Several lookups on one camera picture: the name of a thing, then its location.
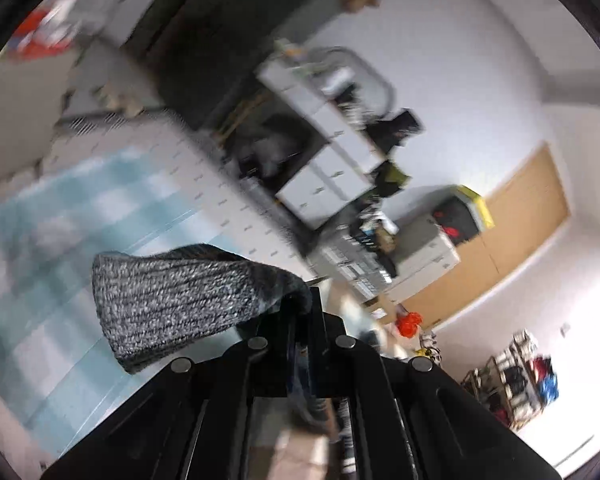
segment tiled floor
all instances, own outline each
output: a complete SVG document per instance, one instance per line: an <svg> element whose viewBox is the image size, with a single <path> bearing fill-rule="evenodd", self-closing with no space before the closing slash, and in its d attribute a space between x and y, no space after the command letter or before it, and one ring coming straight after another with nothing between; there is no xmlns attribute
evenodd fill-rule
<svg viewBox="0 0 600 480"><path fill-rule="evenodd" d="M42 173L71 168L94 155L105 155L135 146L151 155L156 165L171 175L182 193L202 209L222 232L252 260L290 270L306 280L314 274L295 249L267 218L243 197L208 158L190 142L182 127L169 119L150 123L127 123L90 133L63 135L53 143L42 163ZM36 181L27 168L0 183L0 202ZM34 442L0 398L0 450L21 478L36 480L51 457Z"/></svg>
<svg viewBox="0 0 600 480"><path fill-rule="evenodd" d="M318 480L327 476L329 437L296 428L286 399L256 399L255 431L250 449L249 480Z"/></svg>

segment yellow object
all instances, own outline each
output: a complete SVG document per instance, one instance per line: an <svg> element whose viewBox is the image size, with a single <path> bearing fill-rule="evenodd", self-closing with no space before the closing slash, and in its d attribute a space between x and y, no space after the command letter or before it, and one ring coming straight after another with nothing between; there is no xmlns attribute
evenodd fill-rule
<svg viewBox="0 0 600 480"><path fill-rule="evenodd" d="M491 217L491 213L489 212L489 208L487 208L487 203L484 201L484 199L467 186L458 186L457 190L458 193L465 195L469 200L471 200L471 202L473 202L478 214L480 215L480 219L484 224L484 227L486 229L494 228L496 224L493 222L493 218Z"/></svg>
<svg viewBox="0 0 600 480"><path fill-rule="evenodd" d="M419 348L415 351L415 354L417 356L421 356L421 357L431 357L432 352L431 352L431 348Z"/></svg>

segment red object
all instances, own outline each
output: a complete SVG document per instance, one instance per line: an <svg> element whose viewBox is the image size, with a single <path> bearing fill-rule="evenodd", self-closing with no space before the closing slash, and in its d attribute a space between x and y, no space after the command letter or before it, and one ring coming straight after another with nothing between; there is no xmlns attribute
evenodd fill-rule
<svg viewBox="0 0 600 480"><path fill-rule="evenodd" d="M23 48L19 48L15 57L20 59L39 59L41 57L57 56L62 54L71 46L71 41L61 41L52 46L46 46L38 43L36 40L31 40Z"/></svg>
<svg viewBox="0 0 600 480"><path fill-rule="evenodd" d="M49 9L34 9L24 19L20 26L13 33L14 36L24 37L33 32L40 26L40 22L48 14Z"/></svg>
<svg viewBox="0 0 600 480"><path fill-rule="evenodd" d="M443 227L442 229L450 238L458 238L460 236L460 231L455 227Z"/></svg>
<svg viewBox="0 0 600 480"><path fill-rule="evenodd" d="M505 426L509 427L510 422L509 422L509 416L507 415L507 411L504 408L498 408L495 412L493 412L493 415L496 416L496 418Z"/></svg>
<svg viewBox="0 0 600 480"><path fill-rule="evenodd" d="M547 362L542 356L536 357L533 361L531 361L531 367L536 372L536 382L538 383L550 374Z"/></svg>
<svg viewBox="0 0 600 480"><path fill-rule="evenodd" d="M406 316L401 316L395 322L395 325L403 337L412 338L418 333L418 325L422 324L422 316L417 312L410 312Z"/></svg>

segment gray knit sock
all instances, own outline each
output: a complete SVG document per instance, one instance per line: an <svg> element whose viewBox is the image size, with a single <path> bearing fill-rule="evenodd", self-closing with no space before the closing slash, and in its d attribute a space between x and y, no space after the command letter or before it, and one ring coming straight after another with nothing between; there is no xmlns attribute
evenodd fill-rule
<svg viewBox="0 0 600 480"><path fill-rule="evenodd" d="M98 254L91 271L100 325L130 373L264 312L294 294L302 312L311 293L287 270L199 244L155 256Z"/></svg>

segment floor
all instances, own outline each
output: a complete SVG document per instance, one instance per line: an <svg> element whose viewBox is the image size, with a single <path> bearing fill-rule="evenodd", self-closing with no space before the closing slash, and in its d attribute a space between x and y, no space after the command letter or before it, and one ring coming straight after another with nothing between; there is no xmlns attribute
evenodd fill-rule
<svg viewBox="0 0 600 480"><path fill-rule="evenodd" d="M155 119L149 124L131 121L115 128L96 128L80 136L60 135L43 160L42 175L52 175L91 156L102 156L131 146L149 153L184 195L198 209L208 213L219 231L237 243L244 256L291 270L306 280L314 277L275 226L213 168L208 158L190 142L182 126L169 117ZM27 168L1 182L0 202L26 189L37 178L36 170ZM39 478L54 459L32 440L1 398L0 451L16 473L26 480Z"/></svg>
<svg viewBox="0 0 600 480"><path fill-rule="evenodd" d="M234 183L217 170L173 117L158 114L151 121L126 121L78 130L87 133L76 135L75 131L68 130L58 136L40 168L27 168L1 182L0 202L35 183L40 171L43 176L53 175L92 156L104 156L134 147L148 153L152 161L178 184L182 193L197 208L208 213L219 231L239 245L244 256L283 267L306 280L314 277L285 236L277 231L275 224L260 214L234 187ZM388 354L401 358L408 355L395 338L381 330L369 316L362 314L357 302L346 290L332 285L332 281L327 280L320 286L323 304L328 312L343 317L349 333L357 335L363 330L379 330ZM102 418L123 400L120 398ZM328 437L294 428L288 420L286 399L280 401L281 404L266 404L262 412L262 424L251 450L250 478L324 478L329 460ZM1 398L0 450L17 474L26 480L37 480L54 460L53 455L33 441Z"/></svg>

